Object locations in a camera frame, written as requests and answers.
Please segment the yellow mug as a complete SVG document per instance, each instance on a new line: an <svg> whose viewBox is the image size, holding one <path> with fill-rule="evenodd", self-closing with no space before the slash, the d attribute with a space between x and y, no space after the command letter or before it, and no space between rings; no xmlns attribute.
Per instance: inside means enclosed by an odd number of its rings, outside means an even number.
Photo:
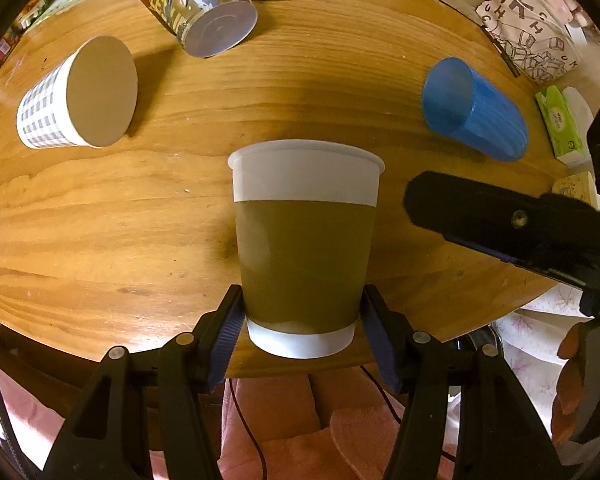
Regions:
<svg viewBox="0 0 600 480"><path fill-rule="evenodd" d="M570 174L557 180L552 186L552 192L580 200L600 211L600 194L597 193L593 176L589 171Z"/></svg>

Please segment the blue plastic cup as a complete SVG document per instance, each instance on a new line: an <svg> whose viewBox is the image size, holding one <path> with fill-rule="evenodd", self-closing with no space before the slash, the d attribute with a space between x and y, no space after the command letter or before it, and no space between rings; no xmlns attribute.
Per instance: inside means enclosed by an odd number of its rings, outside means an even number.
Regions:
<svg viewBox="0 0 600 480"><path fill-rule="evenodd" d="M427 126L500 162L527 151L529 133L518 106L459 58L445 58L422 88Z"/></svg>

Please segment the black pen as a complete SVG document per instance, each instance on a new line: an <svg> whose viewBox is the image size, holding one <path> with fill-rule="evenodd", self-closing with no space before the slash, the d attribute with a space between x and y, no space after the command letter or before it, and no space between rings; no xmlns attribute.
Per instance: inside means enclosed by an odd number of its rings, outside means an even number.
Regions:
<svg viewBox="0 0 600 480"><path fill-rule="evenodd" d="M498 39L498 37L494 36L492 34L492 32L488 32L488 36L490 37L490 40L492 41L494 48L498 51L498 54L500 55L502 60L505 62L508 69L512 72L513 76L515 78L519 77L520 71L518 70L518 67L516 66L514 61L510 58L510 56L506 53L505 47L503 46L501 41Z"/></svg>

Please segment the green tissue pack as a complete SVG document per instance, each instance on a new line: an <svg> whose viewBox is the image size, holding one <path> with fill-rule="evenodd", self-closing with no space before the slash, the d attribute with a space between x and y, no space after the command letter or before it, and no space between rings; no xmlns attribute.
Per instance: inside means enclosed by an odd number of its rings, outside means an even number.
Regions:
<svg viewBox="0 0 600 480"><path fill-rule="evenodd" d="M585 161L585 149L578 126L567 101L556 86L549 86L535 96L554 156L568 167Z"/></svg>

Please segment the brown sleeved paper cup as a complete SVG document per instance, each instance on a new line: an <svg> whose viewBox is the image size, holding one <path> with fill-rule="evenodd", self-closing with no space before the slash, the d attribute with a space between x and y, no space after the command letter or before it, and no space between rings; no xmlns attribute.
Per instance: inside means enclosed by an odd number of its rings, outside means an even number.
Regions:
<svg viewBox="0 0 600 480"><path fill-rule="evenodd" d="M241 148L227 163L250 340L297 360L347 348L384 162L350 145L277 140Z"/></svg>

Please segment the checkered white paper cup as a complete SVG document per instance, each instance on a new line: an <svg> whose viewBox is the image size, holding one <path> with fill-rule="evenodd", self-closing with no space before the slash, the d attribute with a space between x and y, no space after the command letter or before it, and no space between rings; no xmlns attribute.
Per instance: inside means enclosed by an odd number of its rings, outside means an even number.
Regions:
<svg viewBox="0 0 600 480"><path fill-rule="evenodd" d="M16 129L27 148L106 148L125 135L138 95L128 47L113 36L82 44L19 102Z"/></svg>

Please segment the printed dark paper cup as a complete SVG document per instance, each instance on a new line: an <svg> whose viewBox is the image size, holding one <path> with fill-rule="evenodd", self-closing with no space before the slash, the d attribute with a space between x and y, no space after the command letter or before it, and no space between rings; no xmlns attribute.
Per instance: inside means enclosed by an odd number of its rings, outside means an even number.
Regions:
<svg viewBox="0 0 600 480"><path fill-rule="evenodd" d="M137 0L195 58L211 58L246 39L258 21L251 0Z"/></svg>

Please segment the lettered canvas bag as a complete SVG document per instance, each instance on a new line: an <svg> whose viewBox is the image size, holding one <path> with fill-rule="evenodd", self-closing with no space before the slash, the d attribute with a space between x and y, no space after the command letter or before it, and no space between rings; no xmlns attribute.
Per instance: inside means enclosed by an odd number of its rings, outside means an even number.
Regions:
<svg viewBox="0 0 600 480"><path fill-rule="evenodd" d="M540 5L540 0L486 0L476 11L518 70L536 84L548 84L576 68L582 56L566 32L538 15Z"/></svg>

